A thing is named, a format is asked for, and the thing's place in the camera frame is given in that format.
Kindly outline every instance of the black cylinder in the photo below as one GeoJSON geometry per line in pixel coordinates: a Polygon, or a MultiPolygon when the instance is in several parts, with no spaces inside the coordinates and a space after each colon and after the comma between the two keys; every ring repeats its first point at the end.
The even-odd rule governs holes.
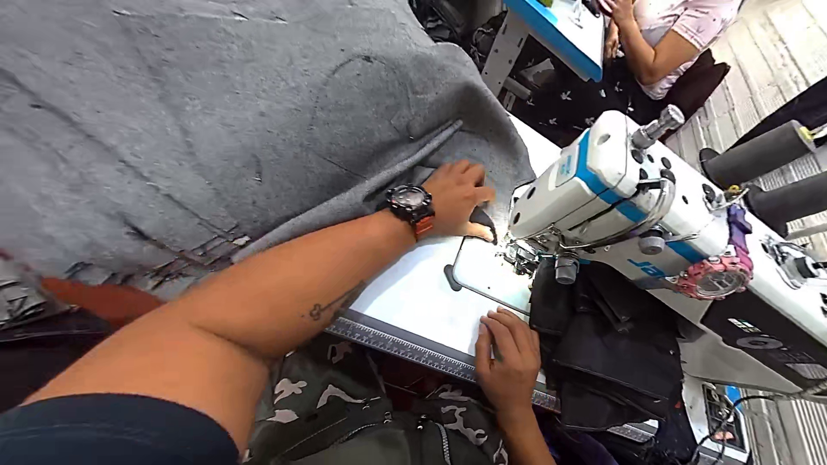
{"type": "Polygon", "coordinates": [[[702,163],[706,175],[727,189],[813,152],[810,132],[793,120],[702,163]]]}
{"type": "Polygon", "coordinates": [[[758,219],[786,236],[788,221],[827,210],[827,171],[774,190],[750,186],[747,204],[758,219]]]}

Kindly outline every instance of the cable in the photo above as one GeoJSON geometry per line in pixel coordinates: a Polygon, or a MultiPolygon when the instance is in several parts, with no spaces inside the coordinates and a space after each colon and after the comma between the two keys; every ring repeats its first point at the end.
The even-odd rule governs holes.
{"type": "MultiPolygon", "coordinates": [[[[747,395],[746,397],[742,397],[742,398],[736,400],[732,404],[732,407],[730,408],[727,415],[725,415],[724,418],[718,423],[718,426],[716,426],[715,429],[712,432],[710,432],[709,434],[704,436],[698,442],[698,445],[695,446],[695,450],[692,452],[691,464],[692,465],[697,465],[697,463],[700,460],[700,454],[698,453],[698,451],[700,449],[700,446],[703,445],[703,443],[705,443],[707,440],[712,439],[716,434],[721,433],[721,432],[724,431],[724,426],[729,421],[729,418],[733,416],[733,414],[735,413],[735,410],[738,408],[739,405],[746,402],[747,400],[754,400],[754,399],[780,400],[780,399],[788,398],[788,397],[790,397],[790,396],[788,396],[788,395],[747,395]]],[[[723,442],[721,443],[721,450],[718,452],[718,457],[715,458],[715,461],[712,462],[712,465],[717,465],[717,463],[719,463],[721,461],[721,459],[724,458],[724,452],[725,451],[726,451],[726,439],[724,439],[723,442]]]]}
{"type": "MultiPolygon", "coordinates": [[[[732,407],[729,410],[729,413],[724,416],[724,418],[718,423],[718,426],[715,427],[715,430],[704,436],[699,442],[698,445],[695,446],[695,450],[692,452],[692,460],[690,460],[691,465],[697,465],[700,460],[700,454],[698,453],[700,446],[709,439],[712,439],[716,434],[723,432],[723,427],[727,424],[729,417],[731,417],[735,410],[738,408],[739,405],[746,402],[747,400],[755,400],[755,399],[764,399],[764,400],[772,400],[772,401],[779,401],[779,400],[796,400],[796,399],[803,399],[811,394],[816,394],[818,392],[827,390],[827,380],[820,382],[819,384],[804,389],[801,392],[797,392],[795,394],[771,394],[771,395],[747,395],[746,397],[741,397],[740,399],[736,400],[732,407]]],[[[718,452],[718,457],[715,458],[715,461],[712,462],[712,465],[717,465],[722,458],[724,458],[724,452],[726,451],[726,439],[723,440],[721,443],[721,450],[718,452]]]]}

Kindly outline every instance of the black sleeve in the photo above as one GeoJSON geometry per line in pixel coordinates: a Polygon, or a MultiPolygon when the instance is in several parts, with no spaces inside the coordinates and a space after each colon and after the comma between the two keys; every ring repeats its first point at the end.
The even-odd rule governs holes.
{"type": "Polygon", "coordinates": [[[0,415],[0,462],[230,465],[229,433],[197,410],[127,394],[69,395],[0,415]]]}

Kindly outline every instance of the pink shirt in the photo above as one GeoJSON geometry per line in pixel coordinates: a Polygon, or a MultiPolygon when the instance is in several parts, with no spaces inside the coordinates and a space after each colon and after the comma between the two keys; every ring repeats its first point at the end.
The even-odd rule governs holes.
{"type": "MultiPolygon", "coordinates": [[[[710,46],[734,21],[740,0],[637,0],[634,17],[643,39],[656,46],[669,31],[677,32],[698,49],[698,55],[710,46]]],[[[642,85],[650,98],[666,97],[669,89],[695,60],[687,61],[655,84],[642,85]]]]}

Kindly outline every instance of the blue stripe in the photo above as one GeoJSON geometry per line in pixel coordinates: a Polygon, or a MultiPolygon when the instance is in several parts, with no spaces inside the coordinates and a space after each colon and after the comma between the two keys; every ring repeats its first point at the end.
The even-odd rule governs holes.
{"type": "Polygon", "coordinates": [[[693,265],[706,260],[706,256],[701,255],[700,252],[686,242],[667,242],[667,246],[693,265]]]}
{"type": "Polygon", "coordinates": [[[571,66],[582,72],[586,78],[600,82],[603,79],[602,63],[595,63],[577,48],[557,29],[557,17],[537,0],[505,0],[511,10],[520,15],[533,32],[557,48],[557,53],[567,59],[571,66]]]}
{"type": "MultiPolygon", "coordinates": [[[[601,200],[609,205],[616,204],[623,200],[623,198],[617,195],[612,189],[609,189],[605,184],[603,184],[603,181],[601,181],[595,173],[592,173],[591,170],[589,170],[589,133],[590,130],[586,129],[586,132],[583,133],[583,137],[580,139],[580,143],[578,144],[577,171],[574,176],[580,178],[580,180],[586,183],[586,186],[588,186],[592,192],[597,194],[601,200]]],[[[638,221],[646,218],[646,214],[642,212],[631,200],[620,202],[615,209],[632,223],[637,223],[638,221]]],[[[706,259],[706,256],[701,255],[700,252],[692,248],[692,246],[686,242],[667,242],[667,246],[676,254],[682,256],[684,260],[693,265],[706,259]]]]}

